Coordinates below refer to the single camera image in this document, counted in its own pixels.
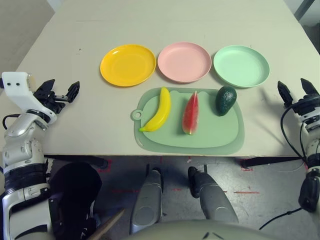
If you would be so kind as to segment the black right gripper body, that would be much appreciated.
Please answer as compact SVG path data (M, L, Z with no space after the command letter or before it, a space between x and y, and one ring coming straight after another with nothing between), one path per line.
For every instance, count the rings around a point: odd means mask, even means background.
M305 95L292 107L294 113L299 115L299 120L305 124L306 130L315 130L320 127L320 96Z

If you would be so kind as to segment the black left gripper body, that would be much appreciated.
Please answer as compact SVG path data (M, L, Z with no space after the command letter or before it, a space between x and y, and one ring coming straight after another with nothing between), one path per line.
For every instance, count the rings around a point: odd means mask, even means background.
M33 96L47 109L55 114L59 114L66 106L65 102L69 101L66 95L55 95L52 90L38 89Z

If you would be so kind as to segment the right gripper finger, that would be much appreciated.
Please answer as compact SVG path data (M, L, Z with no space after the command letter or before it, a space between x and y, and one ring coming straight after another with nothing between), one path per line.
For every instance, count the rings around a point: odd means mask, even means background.
M277 89L278 89L279 95L281 96L284 102L284 107L285 108L290 107L293 104L293 98L291 96L291 93L288 87L283 82L278 81Z
M306 96L317 97L320 95L310 81L304 78L301 78L300 81L301 81L302 89L304 90Z

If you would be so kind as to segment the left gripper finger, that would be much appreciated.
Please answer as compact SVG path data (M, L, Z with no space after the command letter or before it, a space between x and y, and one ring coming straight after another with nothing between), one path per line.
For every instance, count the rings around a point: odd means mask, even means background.
M80 82L74 82L69 88L68 88L68 92L65 95L67 98L67 102L68 103L72 103L75 98L77 97L78 93L80 90Z
M55 79L50 79L45 81L37 90L37 97L48 97L52 93L52 88L54 86Z

